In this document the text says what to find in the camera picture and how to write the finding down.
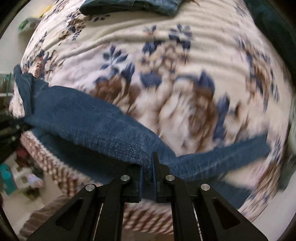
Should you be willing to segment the folded blue jeans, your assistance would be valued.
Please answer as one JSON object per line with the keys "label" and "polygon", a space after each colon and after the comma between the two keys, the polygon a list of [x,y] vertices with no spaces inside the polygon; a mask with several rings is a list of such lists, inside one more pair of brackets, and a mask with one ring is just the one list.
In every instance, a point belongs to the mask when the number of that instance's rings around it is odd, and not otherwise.
{"label": "folded blue jeans", "polygon": [[183,1],[179,0],[101,0],[85,1],[79,8],[85,16],[116,13],[119,11],[148,11],[174,16]]}

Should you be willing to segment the floral fleece bed blanket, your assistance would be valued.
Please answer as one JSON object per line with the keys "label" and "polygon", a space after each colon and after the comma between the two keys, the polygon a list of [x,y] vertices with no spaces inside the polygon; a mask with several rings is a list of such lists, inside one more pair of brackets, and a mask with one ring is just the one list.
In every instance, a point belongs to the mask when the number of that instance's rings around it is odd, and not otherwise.
{"label": "floral fleece bed blanket", "polygon": [[[292,86],[284,61],[244,1],[183,1],[174,16],[85,16],[79,10],[84,2],[53,4],[26,47],[22,72],[114,105],[177,156],[266,134],[266,157],[218,177],[250,192],[237,209],[255,220],[278,191]],[[65,195],[90,182],[104,184],[57,157],[33,129],[22,143]],[[170,234],[171,208],[154,202],[151,183],[144,177],[142,201],[125,205],[123,225]]]}

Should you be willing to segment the teal storage rack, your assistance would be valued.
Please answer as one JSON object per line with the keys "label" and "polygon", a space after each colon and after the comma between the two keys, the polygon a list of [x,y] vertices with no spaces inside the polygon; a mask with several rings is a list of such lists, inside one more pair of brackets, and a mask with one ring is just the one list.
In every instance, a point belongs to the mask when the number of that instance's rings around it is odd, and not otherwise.
{"label": "teal storage rack", "polygon": [[16,190],[13,177],[5,161],[11,157],[17,146],[15,128],[11,126],[14,118],[9,111],[9,103],[13,96],[13,76],[1,73],[1,192],[11,194]]}

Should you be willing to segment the yellow box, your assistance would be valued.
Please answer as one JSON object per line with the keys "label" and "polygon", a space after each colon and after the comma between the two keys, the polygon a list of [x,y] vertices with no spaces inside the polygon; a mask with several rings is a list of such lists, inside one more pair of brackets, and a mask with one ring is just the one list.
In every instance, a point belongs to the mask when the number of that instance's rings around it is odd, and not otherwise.
{"label": "yellow box", "polygon": [[52,8],[52,5],[47,6],[43,12],[41,13],[41,16],[43,16],[45,13],[47,13]]}

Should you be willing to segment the dark blue denim jeans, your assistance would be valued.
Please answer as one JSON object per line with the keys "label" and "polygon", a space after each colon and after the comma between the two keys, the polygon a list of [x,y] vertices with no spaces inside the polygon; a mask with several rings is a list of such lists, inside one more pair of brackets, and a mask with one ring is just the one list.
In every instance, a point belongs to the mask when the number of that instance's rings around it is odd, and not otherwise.
{"label": "dark blue denim jeans", "polygon": [[108,183],[123,168],[141,166],[152,180],[152,154],[170,172],[187,182],[208,181],[235,208],[250,192],[218,180],[221,174],[266,157],[266,134],[201,154],[177,156],[155,133],[122,113],[119,108],[79,90],[49,86],[44,80],[14,68],[18,95],[23,101],[24,121],[43,138],[57,157],[65,156],[93,180]]}

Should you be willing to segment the plastic bag with green item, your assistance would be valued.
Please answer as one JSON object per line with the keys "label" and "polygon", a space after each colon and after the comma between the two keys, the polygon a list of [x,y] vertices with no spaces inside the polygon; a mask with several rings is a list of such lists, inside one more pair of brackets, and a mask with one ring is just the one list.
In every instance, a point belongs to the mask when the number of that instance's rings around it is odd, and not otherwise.
{"label": "plastic bag with green item", "polygon": [[39,25],[41,19],[42,18],[33,18],[33,17],[26,18],[19,24],[18,31],[27,32],[29,30],[35,30],[36,27]]}

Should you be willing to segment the dark teal quilt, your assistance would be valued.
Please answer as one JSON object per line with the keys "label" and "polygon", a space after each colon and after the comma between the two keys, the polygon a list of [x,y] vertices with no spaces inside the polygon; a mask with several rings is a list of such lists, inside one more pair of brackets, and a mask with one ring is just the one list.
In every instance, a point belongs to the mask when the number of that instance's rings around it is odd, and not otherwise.
{"label": "dark teal quilt", "polygon": [[245,4],[295,80],[295,1],[248,0]]}

